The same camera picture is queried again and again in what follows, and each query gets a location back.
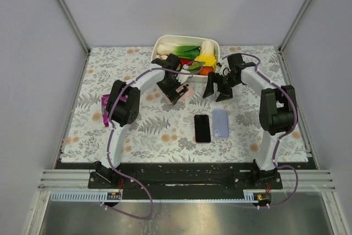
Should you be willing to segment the lilac phone case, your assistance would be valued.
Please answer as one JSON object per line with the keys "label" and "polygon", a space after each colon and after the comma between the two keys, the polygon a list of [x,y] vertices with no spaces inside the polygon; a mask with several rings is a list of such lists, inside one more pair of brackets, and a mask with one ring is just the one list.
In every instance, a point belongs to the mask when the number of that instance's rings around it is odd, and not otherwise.
{"label": "lilac phone case", "polygon": [[213,136],[217,139],[229,138],[229,118],[227,110],[213,110]]}

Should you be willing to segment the black phone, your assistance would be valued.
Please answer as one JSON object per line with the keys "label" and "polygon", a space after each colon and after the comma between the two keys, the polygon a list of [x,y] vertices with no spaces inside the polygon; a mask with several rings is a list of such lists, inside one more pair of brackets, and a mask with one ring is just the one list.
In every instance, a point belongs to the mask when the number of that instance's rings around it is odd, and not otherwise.
{"label": "black phone", "polygon": [[196,114],[194,116],[195,141],[207,144],[211,142],[210,121],[206,114]]}

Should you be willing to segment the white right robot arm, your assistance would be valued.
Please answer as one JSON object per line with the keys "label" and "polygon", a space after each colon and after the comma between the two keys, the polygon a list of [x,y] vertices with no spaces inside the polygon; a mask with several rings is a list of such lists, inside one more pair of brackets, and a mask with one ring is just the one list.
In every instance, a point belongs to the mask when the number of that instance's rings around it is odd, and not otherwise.
{"label": "white right robot arm", "polygon": [[280,142],[298,123],[295,89],[291,85],[275,84],[259,71],[260,61],[245,62],[244,57],[243,53],[225,56],[218,63],[219,70],[209,72],[203,97],[217,93],[217,102],[229,100],[233,97],[232,88],[240,84],[260,96],[259,122],[263,137],[246,180],[256,187],[266,187],[278,177]]}

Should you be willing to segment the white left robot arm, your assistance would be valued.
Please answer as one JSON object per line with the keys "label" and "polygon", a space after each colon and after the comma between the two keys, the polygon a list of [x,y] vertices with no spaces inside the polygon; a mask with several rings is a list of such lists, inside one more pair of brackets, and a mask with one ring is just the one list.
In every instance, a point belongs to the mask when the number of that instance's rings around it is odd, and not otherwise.
{"label": "white left robot arm", "polygon": [[182,75],[188,77],[189,73],[183,71],[181,59],[171,54],[165,60],[154,59],[147,70],[129,83],[121,80],[113,83],[106,105],[110,134],[106,153],[96,165],[96,174],[101,179],[111,185],[118,183],[114,169],[121,163],[126,133],[139,115],[141,95],[156,84],[174,105],[188,91],[179,90]]}

